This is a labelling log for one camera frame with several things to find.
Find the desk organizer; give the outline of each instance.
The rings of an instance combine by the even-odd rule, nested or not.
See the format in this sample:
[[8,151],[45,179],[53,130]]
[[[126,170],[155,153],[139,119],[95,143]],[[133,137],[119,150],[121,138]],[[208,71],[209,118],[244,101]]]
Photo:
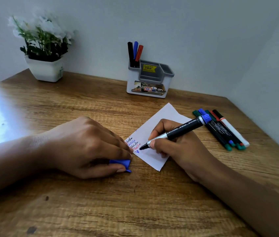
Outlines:
[[165,98],[173,77],[173,71],[165,64],[139,60],[139,67],[131,67],[128,63],[126,92]]

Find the white pot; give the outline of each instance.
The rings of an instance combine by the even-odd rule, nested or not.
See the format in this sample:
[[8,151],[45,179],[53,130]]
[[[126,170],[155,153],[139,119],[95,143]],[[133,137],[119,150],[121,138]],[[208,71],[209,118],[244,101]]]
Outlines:
[[24,57],[30,71],[38,80],[57,82],[63,76],[63,57],[54,62],[44,62]]

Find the wood grain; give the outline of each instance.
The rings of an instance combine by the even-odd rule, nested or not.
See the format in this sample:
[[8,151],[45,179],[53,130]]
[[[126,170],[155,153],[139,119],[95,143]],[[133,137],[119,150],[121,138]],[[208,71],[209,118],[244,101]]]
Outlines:
[[[127,94],[124,81],[67,72],[48,83],[26,70],[0,83],[0,142],[81,115],[126,138],[168,102],[190,118],[218,109],[250,147],[227,152],[207,129],[196,134],[220,161],[279,192],[279,145],[224,97],[170,89],[159,99]],[[1,190],[0,236],[256,236],[173,160],[158,172],[134,156],[130,169],[92,180],[47,171]]]

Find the white paper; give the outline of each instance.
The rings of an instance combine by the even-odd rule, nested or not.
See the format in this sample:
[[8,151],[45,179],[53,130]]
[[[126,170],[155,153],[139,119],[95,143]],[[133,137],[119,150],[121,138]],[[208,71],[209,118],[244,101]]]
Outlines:
[[188,117],[180,115],[168,103],[126,139],[128,145],[134,149],[134,154],[157,171],[161,170],[168,157],[162,158],[161,154],[156,153],[153,149],[139,150],[139,147],[147,143],[152,130],[161,119],[168,119],[182,124],[191,120]]

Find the price tag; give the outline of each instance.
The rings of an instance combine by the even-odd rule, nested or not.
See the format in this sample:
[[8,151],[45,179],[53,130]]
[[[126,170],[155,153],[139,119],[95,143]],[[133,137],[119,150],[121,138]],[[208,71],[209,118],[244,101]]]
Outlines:
[[156,69],[156,66],[150,66],[150,65],[143,66],[143,71],[156,72],[155,69]]

